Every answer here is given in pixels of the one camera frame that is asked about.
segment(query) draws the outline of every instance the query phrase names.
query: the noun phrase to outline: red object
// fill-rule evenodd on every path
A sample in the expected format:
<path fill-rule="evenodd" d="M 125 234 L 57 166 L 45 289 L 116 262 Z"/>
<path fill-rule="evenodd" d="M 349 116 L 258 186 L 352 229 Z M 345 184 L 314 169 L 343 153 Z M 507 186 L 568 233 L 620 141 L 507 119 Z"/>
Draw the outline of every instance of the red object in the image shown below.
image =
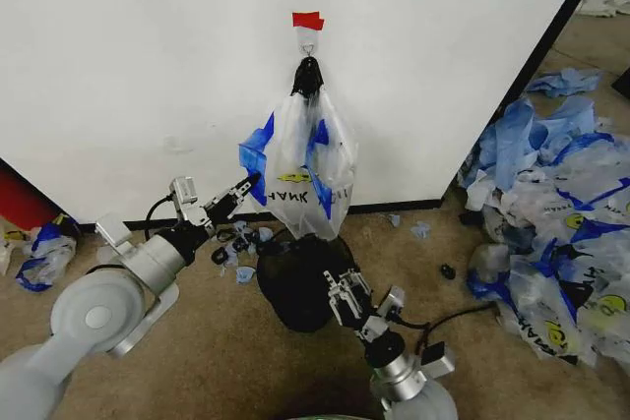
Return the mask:
<path fill-rule="evenodd" d="M 321 30 L 324 27 L 324 19 L 319 18 L 319 12 L 309 12 L 307 14 L 293 12 L 293 26 Z"/>
<path fill-rule="evenodd" d="M 42 226 L 59 214 L 59 208 L 13 169 L 0 165 L 0 215 L 23 230 Z"/>

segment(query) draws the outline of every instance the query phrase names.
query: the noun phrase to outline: red tape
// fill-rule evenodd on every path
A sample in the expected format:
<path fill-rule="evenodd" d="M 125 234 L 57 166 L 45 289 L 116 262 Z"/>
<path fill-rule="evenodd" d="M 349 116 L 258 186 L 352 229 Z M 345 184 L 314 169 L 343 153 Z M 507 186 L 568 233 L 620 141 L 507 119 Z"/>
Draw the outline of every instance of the red tape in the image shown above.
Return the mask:
<path fill-rule="evenodd" d="M 308 12 L 305 14 L 293 12 L 293 26 L 321 30 L 324 27 L 324 19 L 319 18 L 319 12 Z"/>

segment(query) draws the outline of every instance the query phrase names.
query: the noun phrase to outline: black bag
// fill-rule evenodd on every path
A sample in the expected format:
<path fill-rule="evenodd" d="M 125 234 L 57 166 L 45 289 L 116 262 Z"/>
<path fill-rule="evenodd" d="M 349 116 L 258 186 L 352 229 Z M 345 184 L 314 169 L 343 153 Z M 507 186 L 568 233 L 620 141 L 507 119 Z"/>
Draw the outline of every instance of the black bag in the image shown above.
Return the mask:
<path fill-rule="evenodd" d="M 358 266 L 341 237 L 325 241 L 307 235 L 296 241 L 284 230 L 260 247 L 256 276 L 287 328 L 313 332 L 333 317 L 324 271 L 337 279 L 350 269 Z"/>

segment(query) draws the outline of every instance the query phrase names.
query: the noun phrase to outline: white wall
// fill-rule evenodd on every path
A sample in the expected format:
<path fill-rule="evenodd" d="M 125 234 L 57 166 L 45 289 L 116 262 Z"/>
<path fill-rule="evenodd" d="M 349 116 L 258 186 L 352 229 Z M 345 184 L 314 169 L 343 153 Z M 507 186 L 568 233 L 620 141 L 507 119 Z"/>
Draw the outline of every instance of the white wall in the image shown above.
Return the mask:
<path fill-rule="evenodd" d="M 179 174 L 209 198 L 290 90 L 290 13 L 320 10 L 353 203 L 440 198 L 562 1 L 0 0 L 0 153 L 83 222 Z"/>

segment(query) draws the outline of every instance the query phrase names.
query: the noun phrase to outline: floor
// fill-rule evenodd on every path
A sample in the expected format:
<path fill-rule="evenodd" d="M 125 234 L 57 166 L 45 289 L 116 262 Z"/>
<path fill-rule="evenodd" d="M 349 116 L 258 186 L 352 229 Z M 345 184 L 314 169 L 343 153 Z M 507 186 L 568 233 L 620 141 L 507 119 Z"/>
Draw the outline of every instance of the floor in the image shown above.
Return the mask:
<path fill-rule="evenodd" d="M 541 68 L 605 70 L 590 96 L 598 114 L 612 118 L 625 133 L 630 133 L 630 101 L 609 84 L 630 66 L 628 31 L 627 17 L 575 18 Z M 559 100 L 535 95 L 534 102 L 544 114 Z M 375 298 L 390 284 L 400 285 L 408 295 L 404 315 L 418 322 L 475 304 L 464 274 L 484 237 L 458 222 L 461 210 L 460 196 L 449 191 L 439 210 L 402 212 L 399 228 L 378 214 L 346 219 L 342 235 Z M 431 225 L 428 239 L 411 234 L 417 220 Z M 85 238 L 64 279 L 42 294 L 0 277 L 0 359 L 46 338 L 53 301 L 95 263 L 99 245 L 96 237 Z M 239 286 L 233 272 L 220 276 L 210 260 L 214 248 L 204 247 L 195 265 L 180 275 L 180 300 L 141 344 L 121 360 L 98 355 L 77 370 L 54 418 L 247 420 L 316 413 L 381 418 L 353 334 L 335 323 L 314 334 L 286 330 L 255 282 Z M 456 268 L 455 280 L 440 275 L 443 263 Z M 13 265 L 10 274 L 16 270 Z M 412 346 L 416 333 L 400 333 Z M 441 327 L 432 335 L 440 339 L 457 355 L 457 370 L 443 383 L 463 420 L 630 418 L 629 380 L 609 360 L 601 359 L 594 370 L 538 360 L 488 312 Z"/>

